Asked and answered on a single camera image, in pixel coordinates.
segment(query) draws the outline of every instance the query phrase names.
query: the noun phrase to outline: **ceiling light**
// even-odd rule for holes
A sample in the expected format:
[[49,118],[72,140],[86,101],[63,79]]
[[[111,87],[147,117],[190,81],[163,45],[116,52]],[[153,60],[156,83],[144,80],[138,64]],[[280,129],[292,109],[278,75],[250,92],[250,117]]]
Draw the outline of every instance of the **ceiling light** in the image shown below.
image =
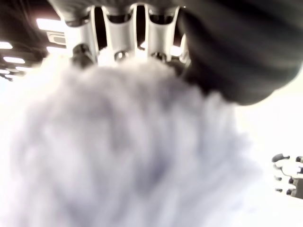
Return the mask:
[[[144,49],[147,47],[145,41],[141,44],[141,47],[144,48]],[[180,56],[182,54],[181,47],[179,47],[179,46],[172,46],[171,49],[170,49],[170,54],[172,56],[176,56],[176,57]]]
[[22,72],[29,72],[29,71],[32,71],[33,69],[31,68],[26,68],[26,67],[20,67],[20,66],[17,66],[16,69],[18,71],[22,71]]
[[16,69],[9,69],[9,68],[6,68],[5,70],[10,71],[10,72],[19,72],[19,71],[16,70]]
[[13,78],[15,78],[16,76],[14,76],[14,75],[5,75],[5,77],[10,78],[10,79],[13,79]]
[[12,49],[13,46],[8,42],[0,42],[0,49]]
[[59,48],[59,47],[53,47],[53,46],[48,46],[47,51],[49,53],[54,53],[54,54],[66,54],[67,50],[65,48]]
[[41,30],[64,32],[64,23],[60,20],[37,19],[38,28]]
[[25,61],[22,58],[11,58],[11,57],[4,57],[3,58],[7,62],[11,63],[19,63],[19,64],[24,64]]
[[9,74],[9,71],[7,71],[7,70],[0,70],[0,73],[2,73],[2,74]]

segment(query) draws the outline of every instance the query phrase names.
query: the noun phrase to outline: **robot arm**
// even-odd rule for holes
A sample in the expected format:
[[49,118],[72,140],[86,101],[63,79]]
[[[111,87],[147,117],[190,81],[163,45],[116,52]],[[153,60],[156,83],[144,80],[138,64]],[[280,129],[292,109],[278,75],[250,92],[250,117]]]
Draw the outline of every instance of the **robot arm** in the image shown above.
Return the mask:
[[102,7],[110,58],[119,61],[135,55],[136,6],[146,8],[146,54],[164,62],[171,60],[178,6],[169,0],[49,0],[66,24],[66,45],[81,65],[97,63],[98,42],[94,25],[94,7]]

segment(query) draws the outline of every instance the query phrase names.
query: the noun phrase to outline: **fluffy white fur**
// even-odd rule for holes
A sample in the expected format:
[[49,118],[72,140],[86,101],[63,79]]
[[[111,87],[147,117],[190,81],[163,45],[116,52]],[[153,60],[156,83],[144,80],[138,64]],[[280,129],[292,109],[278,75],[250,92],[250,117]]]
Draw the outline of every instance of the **fluffy white fur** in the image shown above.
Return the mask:
[[234,105],[174,74],[50,57],[14,83],[0,102],[0,226],[289,224],[277,200],[296,201],[273,194]]

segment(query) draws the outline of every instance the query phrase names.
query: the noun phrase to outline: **ceiling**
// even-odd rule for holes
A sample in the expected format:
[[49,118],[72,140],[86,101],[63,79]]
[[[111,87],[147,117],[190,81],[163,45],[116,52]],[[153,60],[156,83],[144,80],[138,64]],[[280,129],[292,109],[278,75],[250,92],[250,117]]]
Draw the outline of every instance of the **ceiling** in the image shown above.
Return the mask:
[[[48,55],[47,46],[64,47],[49,42],[46,31],[37,27],[36,19],[60,20],[47,0],[0,0],[0,41],[9,42],[12,49],[0,49],[0,70],[15,69],[16,66],[32,67]],[[107,45],[106,32],[101,8],[95,9],[95,23],[99,48]],[[145,40],[144,7],[137,10],[137,39],[141,44]],[[180,45],[178,29],[175,45]],[[3,57],[17,57],[25,60],[24,64],[8,63]]]

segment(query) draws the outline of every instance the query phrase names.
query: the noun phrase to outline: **black padded object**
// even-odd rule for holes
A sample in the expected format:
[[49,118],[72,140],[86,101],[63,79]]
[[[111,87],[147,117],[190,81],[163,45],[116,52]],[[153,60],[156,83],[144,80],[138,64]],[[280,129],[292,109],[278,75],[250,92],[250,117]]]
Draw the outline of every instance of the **black padded object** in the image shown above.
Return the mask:
[[242,105],[297,75],[303,60],[302,1],[175,0],[187,35],[186,80]]
[[106,6],[113,8],[126,8],[136,3],[152,5],[156,8],[166,9],[176,5],[172,0],[48,0],[53,8],[60,12],[65,21],[74,21],[87,15],[91,6]]

